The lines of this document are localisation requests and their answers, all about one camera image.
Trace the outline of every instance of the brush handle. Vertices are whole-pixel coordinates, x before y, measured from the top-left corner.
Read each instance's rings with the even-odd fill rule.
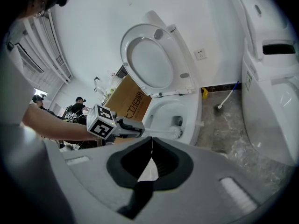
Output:
[[[154,132],[154,133],[173,133],[173,131],[155,130],[155,129],[147,129],[147,128],[145,128],[145,132]]]
[[[233,91],[237,88],[238,84],[239,84],[239,81],[235,84],[235,86],[233,87],[233,89],[231,90],[231,92],[228,94],[228,96],[226,96],[226,98],[222,101],[222,103],[220,104],[220,106],[222,106],[224,104],[224,102],[227,101],[227,99],[230,97],[230,95],[233,93]]]

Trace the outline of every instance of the white toilet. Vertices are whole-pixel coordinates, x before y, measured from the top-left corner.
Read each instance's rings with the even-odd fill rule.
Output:
[[[202,101],[194,60],[175,25],[167,27],[154,11],[146,13],[143,21],[146,23],[130,28],[121,41],[121,58],[128,74],[153,98],[142,122],[155,130],[179,126],[183,134],[176,141],[195,145]]]
[[[298,39],[273,0],[232,0],[245,32],[242,108],[254,148],[299,162]]]

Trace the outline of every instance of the cardboard box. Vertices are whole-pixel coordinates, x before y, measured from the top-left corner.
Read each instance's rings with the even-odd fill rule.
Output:
[[[131,76],[126,75],[114,93],[104,103],[104,106],[111,111],[115,111],[117,116],[142,121],[150,102],[151,97],[146,96]],[[127,142],[129,140],[117,138],[115,143]]]

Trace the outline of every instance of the white vent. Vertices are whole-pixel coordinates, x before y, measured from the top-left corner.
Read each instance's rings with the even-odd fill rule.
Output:
[[[71,165],[74,165],[74,164],[79,164],[79,163],[82,163],[82,162],[87,162],[89,161],[90,159],[86,156],[83,156],[83,157],[78,157],[78,158],[75,158],[75,159],[68,159],[66,161],[66,164],[71,166]]]
[[[44,70],[41,69],[35,62],[34,60],[31,59],[30,56],[28,56],[25,52],[25,50],[19,45],[17,44],[16,45],[18,50],[19,50],[19,53],[22,57],[22,61],[23,61],[23,64],[24,66],[26,66],[29,70],[31,70],[33,73],[43,73]]]
[[[257,209],[257,204],[231,177],[221,179],[220,183],[245,215]]]

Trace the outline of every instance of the white wall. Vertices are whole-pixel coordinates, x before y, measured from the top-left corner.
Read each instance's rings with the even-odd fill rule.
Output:
[[[73,78],[69,85],[64,84],[61,87],[49,109],[54,111],[56,105],[65,109],[66,107],[73,105],[76,102],[76,98],[79,96],[86,99],[84,104],[87,107],[92,108],[95,103],[100,103],[100,100],[97,98],[97,93],[93,91],[93,88],[87,87],[76,78]]]
[[[205,48],[208,58],[196,61],[201,86],[241,78],[244,35],[230,0],[70,0],[56,6],[56,32],[74,76],[93,88],[95,76],[116,72],[122,36],[150,10],[176,24],[193,57]]]

